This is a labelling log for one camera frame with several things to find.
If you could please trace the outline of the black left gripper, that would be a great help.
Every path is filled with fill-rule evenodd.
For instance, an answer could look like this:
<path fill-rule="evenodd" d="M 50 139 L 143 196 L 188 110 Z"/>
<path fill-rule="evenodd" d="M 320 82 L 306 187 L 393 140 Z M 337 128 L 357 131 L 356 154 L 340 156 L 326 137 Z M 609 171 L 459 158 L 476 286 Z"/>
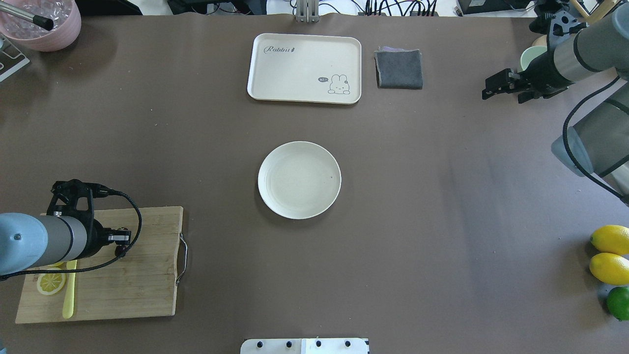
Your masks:
<path fill-rule="evenodd" d="M 96 255 L 102 247 L 108 246 L 112 242 L 117 245 L 129 245 L 132 241 L 131 231 L 126 227 L 111 229 L 104 227 L 101 222 L 94 219 L 91 231 L 87 233 L 85 258 Z"/>

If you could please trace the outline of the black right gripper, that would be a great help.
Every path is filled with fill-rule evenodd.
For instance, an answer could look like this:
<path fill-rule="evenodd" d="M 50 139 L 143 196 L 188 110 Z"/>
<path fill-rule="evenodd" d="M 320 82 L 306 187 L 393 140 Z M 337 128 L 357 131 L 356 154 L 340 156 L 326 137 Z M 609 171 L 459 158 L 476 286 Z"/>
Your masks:
<path fill-rule="evenodd" d="M 573 81 L 564 78 L 559 73 L 553 54 L 546 52 L 533 59 L 523 72 L 506 68 L 485 80 L 482 99 L 486 100 L 498 94 L 521 93 L 517 95 L 517 102 L 523 104 L 532 99 L 552 98 L 573 85 Z"/>

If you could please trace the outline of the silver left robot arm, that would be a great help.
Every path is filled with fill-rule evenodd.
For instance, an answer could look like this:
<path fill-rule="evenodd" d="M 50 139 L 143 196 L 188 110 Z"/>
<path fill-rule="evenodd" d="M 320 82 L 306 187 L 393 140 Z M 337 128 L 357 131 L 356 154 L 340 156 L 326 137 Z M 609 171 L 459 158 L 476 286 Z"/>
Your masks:
<path fill-rule="evenodd" d="M 2 279 L 34 268 L 96 255 L 102 247 L 132 244 L 129 230 L 103 225 L 93 215 L 0 215 L 0 273 Z"/>

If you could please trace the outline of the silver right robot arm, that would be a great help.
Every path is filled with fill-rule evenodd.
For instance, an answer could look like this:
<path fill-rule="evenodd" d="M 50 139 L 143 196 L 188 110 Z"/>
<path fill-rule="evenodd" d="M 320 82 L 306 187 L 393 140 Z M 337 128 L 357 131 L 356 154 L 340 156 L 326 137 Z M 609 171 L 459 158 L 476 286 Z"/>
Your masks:
<path fill-rule="evenodd" d="M 519 103 L 552 98 L 571 85 L 613 69 L 611 83 L 583 98 L 568 113 L 552 152 L 576 175 L 586 177 L 628 203 L 629 21 L 627 3 L 582 11 L 578 19 L 563 0 L 535 9 L 529 24 L 546 36 L 546 50 L 526 69 L 503 69 L 485 81 L 482 99 L 516 93 Z"/>

